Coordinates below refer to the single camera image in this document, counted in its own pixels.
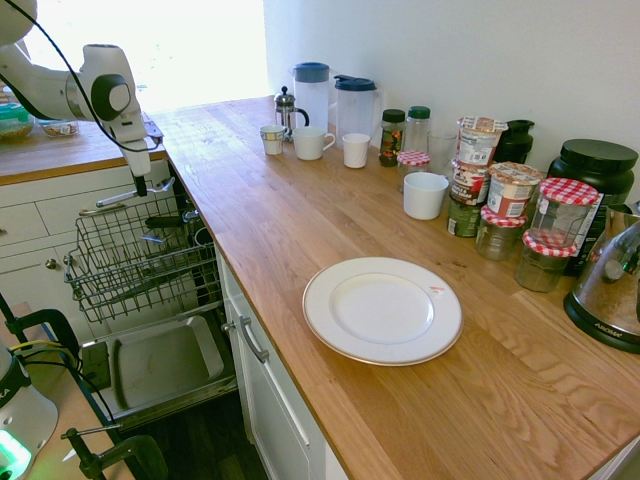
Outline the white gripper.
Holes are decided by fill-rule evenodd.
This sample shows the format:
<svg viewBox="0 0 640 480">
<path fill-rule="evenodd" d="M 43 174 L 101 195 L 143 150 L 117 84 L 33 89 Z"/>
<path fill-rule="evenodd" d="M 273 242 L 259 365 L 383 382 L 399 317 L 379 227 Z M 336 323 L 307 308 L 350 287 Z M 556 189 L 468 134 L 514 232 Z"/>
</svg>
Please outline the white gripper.
<svg viewBox="0 0 640 480">
<path fill-rule="evenodd" d="M 134 175 L 136 195 L 145 197 L 147 184 L 143 176 L 150 172 L 151 165 L 142 117 L 140 115 L 118 117 L 110 123 L 110 131 Z"/>
</svg>

